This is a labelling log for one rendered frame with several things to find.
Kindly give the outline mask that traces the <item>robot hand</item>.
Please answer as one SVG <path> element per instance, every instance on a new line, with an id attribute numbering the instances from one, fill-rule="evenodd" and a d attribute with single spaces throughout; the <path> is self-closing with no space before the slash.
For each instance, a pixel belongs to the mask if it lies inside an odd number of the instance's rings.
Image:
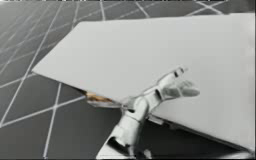
<path id="1" fill-rule="evenodd" d="M 178 67 L 165 76 L 162 81 L 162 93 L 165 99 L 195 97 L 200 94 L 194 83 L 183 77 L 186 71 L 186 68 Z"/>

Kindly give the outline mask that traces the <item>grey cart with brown box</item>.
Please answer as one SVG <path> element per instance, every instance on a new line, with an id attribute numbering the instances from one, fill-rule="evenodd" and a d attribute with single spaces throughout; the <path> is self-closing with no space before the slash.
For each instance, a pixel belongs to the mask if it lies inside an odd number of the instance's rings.
<path id="1" fill-rule="evenodd" d="M 146 120 L 255 148 L 255 16 L 197 15 L 79 23 L 33 68 L 89 93 L 95 107 L 127 102 L 178 67 L 200 90 L 166 100 Z"/>

